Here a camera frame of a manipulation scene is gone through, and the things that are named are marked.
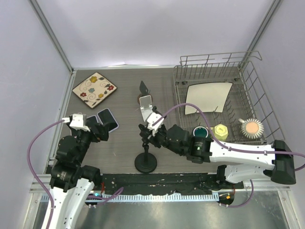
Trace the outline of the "purple-cased phone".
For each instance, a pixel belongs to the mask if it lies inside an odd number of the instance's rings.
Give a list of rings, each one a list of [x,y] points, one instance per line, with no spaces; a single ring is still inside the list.
[[[97,123],[98,123],[97,116],[92,115],[92,116],[87,117],[87,119],[86,119],[86,124],[89,124],[89,123],[91,123],[91,124],[97,124]]]
[[[109,132],[113,132],[114,130],[118,129],[119,125],[109,108],[99,111],[97,116],[103,125],[108,125]]]

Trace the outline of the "tall black phone stand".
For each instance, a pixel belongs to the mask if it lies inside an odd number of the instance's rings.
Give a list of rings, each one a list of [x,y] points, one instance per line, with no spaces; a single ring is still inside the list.
[[[143,153],[140,153],[134,160],[135,168],[143,174],[149,174],[153,172],[157,167],[157,159],[156,157],[149,153],[149,144],[146,145],[142,143],[142,147],[144,149]]]

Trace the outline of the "white folding phone stand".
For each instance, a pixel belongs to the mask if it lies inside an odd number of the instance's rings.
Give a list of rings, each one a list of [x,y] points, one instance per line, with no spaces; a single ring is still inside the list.
[[[142,96],[139,98],[140,111],[143,121],[146,122],[147,118],[153,112],[153,100],[151,95]]]

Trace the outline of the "wooden-base grey phone stand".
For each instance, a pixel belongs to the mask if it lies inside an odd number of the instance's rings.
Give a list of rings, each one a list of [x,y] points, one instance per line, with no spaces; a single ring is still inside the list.
[[[151,95],[150,90],[147,88],[146,84],[141,81],[139,86],[140,94],[137,97],[137,103],[140,104],[140,98],[143,96]]]

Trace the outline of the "black round-base stand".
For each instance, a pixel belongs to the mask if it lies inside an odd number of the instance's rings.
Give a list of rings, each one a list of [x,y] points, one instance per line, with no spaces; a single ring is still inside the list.
[[[152,108],[152,111],[153,111],[153,117],[154,117],[155,119],[159,119],[159,118],[162,117],[162,114],[157,110],[157,107],[156,107],[156,106],[154,106],[154,107]]]

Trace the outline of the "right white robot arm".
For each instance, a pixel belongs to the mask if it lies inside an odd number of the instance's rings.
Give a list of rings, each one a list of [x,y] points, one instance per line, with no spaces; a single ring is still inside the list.
[[[193,136],[177,125],[170,129],[161,125],[153,130],[140,124],[139,129],[144,143],[164,147],[193,163],[221,162],[215,176],[220,188],[265,178],[283,185],[296,183],[294,157],[284,141],[275,140],[271,145],[243,145]]]

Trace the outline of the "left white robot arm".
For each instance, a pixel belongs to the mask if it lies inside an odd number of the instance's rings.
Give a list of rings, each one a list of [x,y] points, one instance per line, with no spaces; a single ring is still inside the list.
[[[102,183],[101,172],[82,162],[91,143],[107,141],[114,122],[99,123],[82,114],[62,119],[71,131],[58,143],[51,170],[49,203],[43,229],[73,229],[91,190]]]

